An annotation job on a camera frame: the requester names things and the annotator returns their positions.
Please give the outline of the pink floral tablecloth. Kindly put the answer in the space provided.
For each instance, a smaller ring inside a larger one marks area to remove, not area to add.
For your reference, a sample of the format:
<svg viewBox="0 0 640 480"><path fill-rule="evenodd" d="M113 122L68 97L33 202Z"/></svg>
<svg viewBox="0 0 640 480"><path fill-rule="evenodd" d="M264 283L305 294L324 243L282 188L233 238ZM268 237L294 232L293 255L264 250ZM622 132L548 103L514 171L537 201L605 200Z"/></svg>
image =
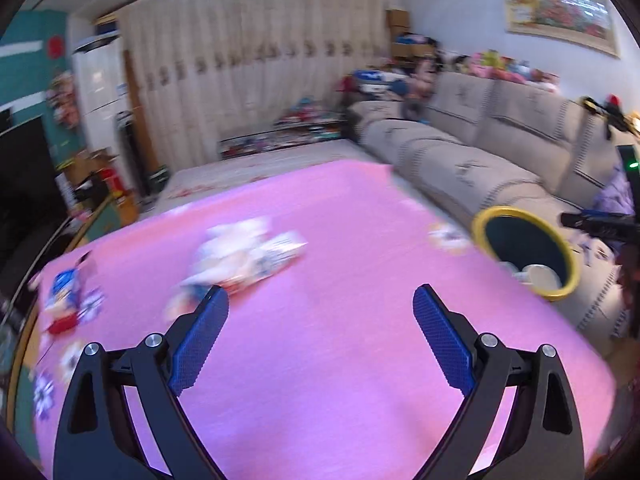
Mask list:
<svg viewBox="0 0 640 480"><path fill-rule="evenodd" d="M511 348L552 344L570 378L592 453L615 380L600 354L551 304L393 184L383 165L339 160L235 188L98 238L50 262L41 286L79 259L103 302L87 322L44 338L36 435L53 466L62 403L89 342L107 349L167 330L164 309L206 231L268 217L307 241L299 258L233 295L195 385L180 398L231 479L410 479L461 403L412 312L434 287L446 306Z"/></svg>

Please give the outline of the black flat television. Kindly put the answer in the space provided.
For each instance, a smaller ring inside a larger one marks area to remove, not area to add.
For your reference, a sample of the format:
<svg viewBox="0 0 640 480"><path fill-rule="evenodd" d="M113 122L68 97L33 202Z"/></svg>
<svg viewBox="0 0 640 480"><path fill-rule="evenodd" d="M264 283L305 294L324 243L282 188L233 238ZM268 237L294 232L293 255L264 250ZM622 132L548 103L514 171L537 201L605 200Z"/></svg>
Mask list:
<svg viewBox="0 0 640 480"><path fill-rule="evenodd" d="M11 300L67 220L41 117L1 133L1 297Z"/></svg>

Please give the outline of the red fire extinguisher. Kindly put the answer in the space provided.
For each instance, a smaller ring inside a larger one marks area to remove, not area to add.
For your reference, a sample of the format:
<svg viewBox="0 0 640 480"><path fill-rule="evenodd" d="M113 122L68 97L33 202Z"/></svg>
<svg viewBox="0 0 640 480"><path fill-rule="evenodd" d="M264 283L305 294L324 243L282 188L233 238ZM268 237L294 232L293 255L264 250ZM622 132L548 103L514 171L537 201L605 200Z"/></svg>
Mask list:
<svg viewBox="0 0 640 480"><path fill-rule="evenodd" d="M111 196L114 197L114 200L116 200L116 203L120 205L124 200L126 200L128 192L116 169L112 166L104 166L99 170L99 175L106 183L108 190L110 191Z"/></svg>

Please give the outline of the black tower fan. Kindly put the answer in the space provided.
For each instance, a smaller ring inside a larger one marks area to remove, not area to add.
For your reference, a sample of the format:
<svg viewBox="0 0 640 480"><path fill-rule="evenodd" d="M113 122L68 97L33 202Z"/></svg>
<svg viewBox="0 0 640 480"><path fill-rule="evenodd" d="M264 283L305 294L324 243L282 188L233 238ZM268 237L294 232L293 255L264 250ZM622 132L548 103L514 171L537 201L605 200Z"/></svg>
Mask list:
<svg viewBox="0 0 640 480"><path fill-rule="evenodd" d="M147 198L151 195L151 188L145 171L145 163L136 139L134 114L129 110L118 112L115 116L115 122L120 148L134 181L134 186L141 198Z"/></svg>

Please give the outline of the pile of plush toys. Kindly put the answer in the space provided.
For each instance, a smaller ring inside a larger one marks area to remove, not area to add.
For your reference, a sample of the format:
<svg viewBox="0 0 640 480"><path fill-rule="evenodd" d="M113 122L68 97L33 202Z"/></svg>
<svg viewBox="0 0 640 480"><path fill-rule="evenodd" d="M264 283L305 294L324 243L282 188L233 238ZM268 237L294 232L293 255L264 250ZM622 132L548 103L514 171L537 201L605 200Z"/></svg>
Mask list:
<svg viewBox="0 0 640 480"><path fill-rule="evenodd" d="M555 74L494 49L462 55L442 50L432 38L424 47L426 52L421 55L392 58L379 70L355 70L346 76L340 87L341 107L362 101L426 101L435 93L439 79L448 73L527 84L550 93L559 91Z"/></svg>

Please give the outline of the framed landscape painting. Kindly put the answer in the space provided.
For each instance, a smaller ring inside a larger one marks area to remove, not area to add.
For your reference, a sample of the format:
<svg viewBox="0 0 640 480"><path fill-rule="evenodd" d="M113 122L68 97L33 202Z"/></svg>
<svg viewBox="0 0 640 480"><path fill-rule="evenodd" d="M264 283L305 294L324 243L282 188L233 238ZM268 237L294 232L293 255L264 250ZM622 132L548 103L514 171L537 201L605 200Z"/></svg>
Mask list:
<svg viewBox="0 0 640 480"><path fill-rule="evenodd" d="M578 44L618 58L608 0L504 0L506 30Z"/></svg>

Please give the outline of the red white snack bag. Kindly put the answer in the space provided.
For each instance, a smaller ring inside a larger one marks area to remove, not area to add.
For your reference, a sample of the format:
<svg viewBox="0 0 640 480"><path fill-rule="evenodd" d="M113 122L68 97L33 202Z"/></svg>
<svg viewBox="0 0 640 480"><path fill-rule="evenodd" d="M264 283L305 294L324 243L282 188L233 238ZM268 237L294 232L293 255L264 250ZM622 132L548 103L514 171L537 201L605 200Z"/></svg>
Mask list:
<svg viewBox="0 0 640 480"><path fill-rule="evenodd" d="M277 274L303 255L307 241L296 231L272 232L268 217L217 224L195 252L188 276L164 309L173 321L191 312L213 286L228 295Z"/></svg>

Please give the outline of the beige patterned sofa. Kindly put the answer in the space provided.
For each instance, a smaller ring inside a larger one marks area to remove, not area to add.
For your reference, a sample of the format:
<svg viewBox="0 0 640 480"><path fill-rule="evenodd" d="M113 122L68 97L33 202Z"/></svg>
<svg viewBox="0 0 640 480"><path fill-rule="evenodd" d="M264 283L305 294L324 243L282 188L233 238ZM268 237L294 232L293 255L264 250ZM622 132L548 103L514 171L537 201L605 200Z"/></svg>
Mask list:
<svg viewBox="0 0 640 480"><path fill-rule="evenodd" d="M462 226L498 206L553 226L579 272L554 305L602 356L613 352L629 322L613 249L560 217L597 205L631 134L607 133L601 117L557 94L458 73L440 74L425 103L353 100L346 117L363 148Z"/></svg>

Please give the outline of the white air conditioner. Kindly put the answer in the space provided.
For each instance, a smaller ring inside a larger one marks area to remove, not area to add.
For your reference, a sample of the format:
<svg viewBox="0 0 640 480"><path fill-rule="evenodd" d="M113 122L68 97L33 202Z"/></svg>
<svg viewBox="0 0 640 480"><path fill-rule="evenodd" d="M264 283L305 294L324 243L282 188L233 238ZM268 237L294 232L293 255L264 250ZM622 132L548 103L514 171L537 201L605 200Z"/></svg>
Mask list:
<svg viewBox="0 0 640 480"><path fill-rule="evenodd" d="M118 32L87 38L72 55L82 131L89 150L119 153L116 116L128 110Z"/></svg>

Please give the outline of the cream window curtain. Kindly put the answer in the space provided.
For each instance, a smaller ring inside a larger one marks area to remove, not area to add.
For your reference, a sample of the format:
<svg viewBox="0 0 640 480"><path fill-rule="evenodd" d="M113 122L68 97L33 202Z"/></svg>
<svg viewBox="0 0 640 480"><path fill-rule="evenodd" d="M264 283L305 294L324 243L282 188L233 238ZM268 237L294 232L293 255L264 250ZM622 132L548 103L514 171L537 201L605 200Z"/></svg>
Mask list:
<svg viewBox="0 0 640 480"><path fill-rule="evenodd" d="M395 0L138 0L118 11L160 162L214 162L224 140L388 55Z"/></svg>

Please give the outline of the yellow rimmed trash bin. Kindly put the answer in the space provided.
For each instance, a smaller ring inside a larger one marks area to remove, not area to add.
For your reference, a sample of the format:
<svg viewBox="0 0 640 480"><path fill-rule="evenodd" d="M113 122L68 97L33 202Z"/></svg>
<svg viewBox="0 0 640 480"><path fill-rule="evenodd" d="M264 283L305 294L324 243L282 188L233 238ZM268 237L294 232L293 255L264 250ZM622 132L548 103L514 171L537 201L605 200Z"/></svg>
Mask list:
<svg viewBox="0 0 640 480"><path fill-rule="evenodd" d="M529 287L545 300L564 300L576 290L582 271L572 246L536 214L511 206L489 207L474 217L471 232L475 244L498 262L509 261L518 270L539 263L558 274L560 289Z"/></svg>

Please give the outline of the white yogurt cup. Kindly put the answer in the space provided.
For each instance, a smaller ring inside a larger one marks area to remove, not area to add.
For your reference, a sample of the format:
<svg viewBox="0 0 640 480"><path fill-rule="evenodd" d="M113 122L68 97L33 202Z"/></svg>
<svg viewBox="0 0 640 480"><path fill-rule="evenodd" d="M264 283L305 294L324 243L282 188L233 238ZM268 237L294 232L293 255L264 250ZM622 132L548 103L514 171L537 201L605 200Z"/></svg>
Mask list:
<svg viewBox="0 0 640 480"><path fill-rule="evenodd" d="M500 266L505 268L521 284L540 290L557 290L562 287L559 275L548 266L534 263L518 270L513 263L501 261Z"/></svg>

